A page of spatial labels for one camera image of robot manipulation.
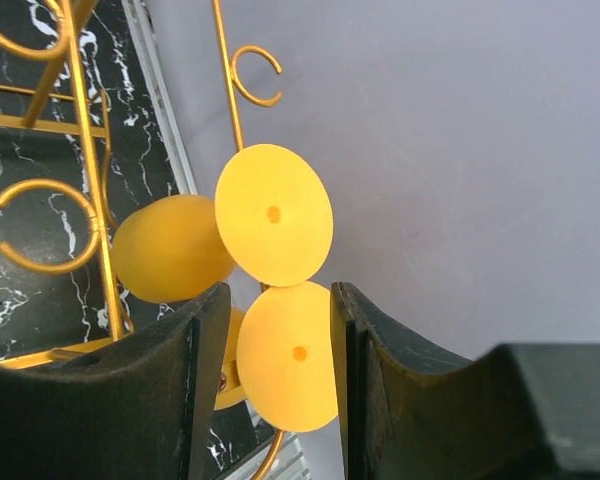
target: black marble surface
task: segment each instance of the black marble surface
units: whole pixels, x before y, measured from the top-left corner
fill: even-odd
[[[55,24],[42,0],[0,2],[0,31],[21,44],[44,48],[55,39]],[[120,222],[138,208],[177,193],[175,181],[142,77],[120,0],[101,0],[81,35],[88,93],[106,89],[110,99],[113,161],[111,209]],[[35,88],[44,65],[0,50],[0,83]],[[70,93],[68,72],[56,91]],[[0,113],[22,115],[29,98],[0,93]],[[101,104],[92,119],[102,124]],[[52,101],[43,118],[75,121],[70,103]],[[103,143],[98,141],[98,151]],[[27,178],[54,178],[88,194],[77,137],[0,128],[0,192]],[[82,211],[51,191],[33,191],[0,212],[0,241],[31,259],[59,263],[77,255],[88,238]],[[70,274],[36,274],[0,256],[0,359],[107,335],[97,256]],[[127,290],[120,296],[136,326],[159,320],[177,305],[141,302]],[[254,428],[244,404],[216,412],[209,436],[205,478],[216,478],[271,438],[268,426]]]

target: white wall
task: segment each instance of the white wall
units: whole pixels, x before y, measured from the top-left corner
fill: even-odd
[[[223,6],[231,50],[259,44],[285,68],[241,62],[255,93],[284,94],[270,110],[241,103],[247,143],[295,150],[331,195],[318,281],[351,281],[470,357],[502,341],[600,341],[600,1]],[[233,143],[211,2],[150,8],[212,195]],[[303,445],[314,478],[339,478],[337,430]]]

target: gold metal rack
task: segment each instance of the gold metal rack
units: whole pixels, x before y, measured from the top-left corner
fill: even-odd
[[[27,368],[54,360],[66,359],[87,353],[122,338],[125,323],[128,331],[133,331],[133,324],[120,304],[118,283],[111,267],[109,251],[109,226],[115,228],[113,216],[107,201],[107,179],[111,161],[111,135],[109,131],[108,98],[106,92],[100,91],[92,98],[87,97],[85,76],[79,50],[79,32],[86,24],[97,4],[97,0],[45,0],[45,4],[53,13],[57,22],[58,41],[51,48],[34,50],[19,45],[0,33],[0,47],[19,57],[39,62],[47,62],[42,78],[35,90],[0,85],[0,91],[28,95],[31,102],[23,117],[0,114],[0,127],[19,128],[41,132],[78,135],[84,155],[84,167],[89,182],[90,198],[74,187],[51,178],[26,179],[15,183],[0,193],[0,209],[6,208],[18,195],[29,190],[49,189],[63,193],[73,199],[84,211],[89,222],[90,237],[82,253],[61,264],[43,264],[30,260],[17,252],[8,241],[0,243],[0,253],[15,264],[28,270],[59,275],[82,267],[98,252],[100,272],[105,300],[108,307],[109,338],[94,340],[76,345],[52,348],[29,355],[1,360],[0,364],[10,368]],[[52,93],[65,61],[69,65],[72,95]],[[40,119],[40,113],[49,98],[73,102],[77,123],[55,122]],[[102,105],[103,127],[91,124],[89,107],[97,99]],[[98,165],[95,138],[105,140],[103,165]]]
[[[264,57],[271,64],[278,75],[282,73],[282,67],[270,52],[262,47],[258,47],[257,45],[244,45],[238,48],[231,57],[231,60],[229,60],[227,36],[224,30],[224,21],[222,19],[222,7],[220,6],[220,0],[211,1],[213,4],[213,14],[216,20],[216,33],[218,35],[218,45],[220,46],[220,55],[222,57],[222,68],[224,70],[225,85],[229,100],[229,111],[231,112],[233,137],[236,144],[236,151],[240,152],[244,149],[244,138],[242,135],[240,112],[238,110],[238,102],[236,100],[236,92],[234,87],[242,94],[244,98],[254,105],[258,105],[259,107],[273,107],[276,103],[278,103],[280,98],[282,98],[282,93],[277,92],[271,98],[259,98],[250,93],[240,80],[240,75],[238,73],[238,60],[240,60],[240,57],[245,53],[256,53]],[[263,291],[267,289],[267,285],[264,284],[260,284],[260,287]],[[253,480],[262,480],[267,475],[276,456],[278,455],[278,452],[280,451],[284,435],[285,432],[283,430],[276,430],[267,456],[260,465],[260,468],[258,468],[253,477],[251,477]]]

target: black plastic part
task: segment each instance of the black plastic part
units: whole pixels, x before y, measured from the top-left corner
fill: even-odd
[[[201,478],[230,309],[217,284],[91,354],[0,367],[0,479]]]
[[[332,286],[348,480],[600,479],[600,345],[503,345],[474,363]]]

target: yellow disc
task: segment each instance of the yellow disc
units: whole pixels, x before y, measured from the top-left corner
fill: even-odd
[[[111,262],[131,293],[153,303],[193,298],[235,267],[213,200],[199,195],[166,197],[134,212],[116,232]]]
[[[269,288],[244,317],[240,381],[256,411],[279,429],[308,432],[338,413],[329,316],[329,291],[304,282]]]
[[[237,153],[220,175],[215,201],[227,250],[256,280],[297,285],[326,260],[333,238],[329,197],[292,151],[262,144]]]

